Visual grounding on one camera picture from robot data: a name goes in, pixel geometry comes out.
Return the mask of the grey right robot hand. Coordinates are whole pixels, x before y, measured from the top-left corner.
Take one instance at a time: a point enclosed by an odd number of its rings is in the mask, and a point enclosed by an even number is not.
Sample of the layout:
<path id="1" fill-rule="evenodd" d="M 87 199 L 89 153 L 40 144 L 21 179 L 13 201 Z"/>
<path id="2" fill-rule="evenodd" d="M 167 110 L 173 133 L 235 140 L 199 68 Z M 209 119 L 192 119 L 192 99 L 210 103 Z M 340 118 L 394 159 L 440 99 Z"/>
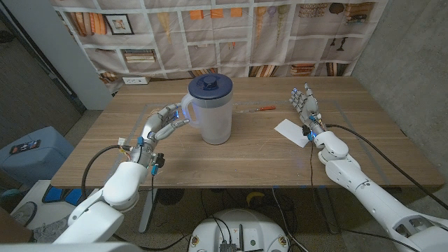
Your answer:
<path id="1" fill-rule="evenodd" d="M 304 84 L 303 92 L 294 88 L 291 91 L 289 101 L 298 112 L 302 124 L 307 126 L 313 135 L 316 136 L 326 131 L 326 127 L 321 119 L 318 102 L 307 83 Z"/>

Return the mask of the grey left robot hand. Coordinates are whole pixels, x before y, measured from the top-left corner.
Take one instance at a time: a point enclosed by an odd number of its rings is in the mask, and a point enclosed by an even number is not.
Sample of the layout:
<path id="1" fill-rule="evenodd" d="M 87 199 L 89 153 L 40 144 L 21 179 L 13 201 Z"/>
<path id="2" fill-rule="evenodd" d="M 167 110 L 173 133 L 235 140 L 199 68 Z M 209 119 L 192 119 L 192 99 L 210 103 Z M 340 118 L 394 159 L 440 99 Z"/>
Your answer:
<path id="1" fill-rule="evenodd" d="M 180 104 L 170 104 L 147 119 L 141 133 L 145 151 L 153 152 L 159 141 L 166 139 L 176 129 L 190 122 L 189 119 L 179 118 L 180 108 Z"/>

